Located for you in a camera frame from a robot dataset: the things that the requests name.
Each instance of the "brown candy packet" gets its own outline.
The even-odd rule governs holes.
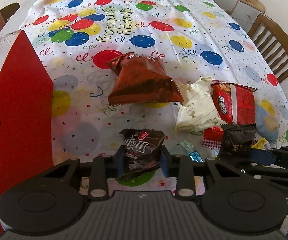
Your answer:
[[[221,127],[224,135],[217,158],[247,155],[254,142],[256,124],[222,124]]]
[[[160,148],[165,139],[162,131],[124,129],[119,133],[125,138],[122,181],[159,168]]]
[[[109,105],[131,103],[183,103],[174,80],[166,76],[160,59],[129,52],[107,62],[117,81]]]

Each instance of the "table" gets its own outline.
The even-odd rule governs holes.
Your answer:
[[[161,58],[167,75],[183,83],[211,75],[257,88],[256,103],[279,124],[272,146],[288,145],[288,103],[280,85],[247,34],[212,0],[37,0],[20,28],[54,80],[55,164],[113,155],[124,144],[118,135],[124,128],[162,130],[170,151],[186,139],[202,157],[216,155],[201,146],[202,133],[174,135],[177,103],[108,106],[116,75],[106,61],[126,52]],[[202,179],[195,180],[202,194]],[[109,180],[110,194],[175,185],[160,170],[127,183]]]

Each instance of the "gray ribbed panel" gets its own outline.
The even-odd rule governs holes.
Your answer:
[[[84,216],[48,236],[22,236],[7,231],[0,240],[283,240],[280,232],[240,236],[216,228],[193,202],[170,191],[117,191],[110,200],[94,202]]]

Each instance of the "red snack packet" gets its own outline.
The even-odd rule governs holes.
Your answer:
[[[129,52],[107,62],[118,79],[108,96],[109,105],[131,103],[183,103],[174,80],[166,76],[156,57]]]
[[[213,80],[212,99],[222,120],[227,123],[255,123],[255,98],[257,89],[234,83]],[[203,146],[219,149],[223,139],[220,127],[211,127],[204,131]]]

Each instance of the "red checkered packet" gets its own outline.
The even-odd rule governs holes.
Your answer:
[[[212,99],[219,116],[227,123],[255,123],[255,98],[257,89],[219,80],[212,82]],[[203,146],[219,149],[224,131],[220,127],[211,127],[204,131]]]

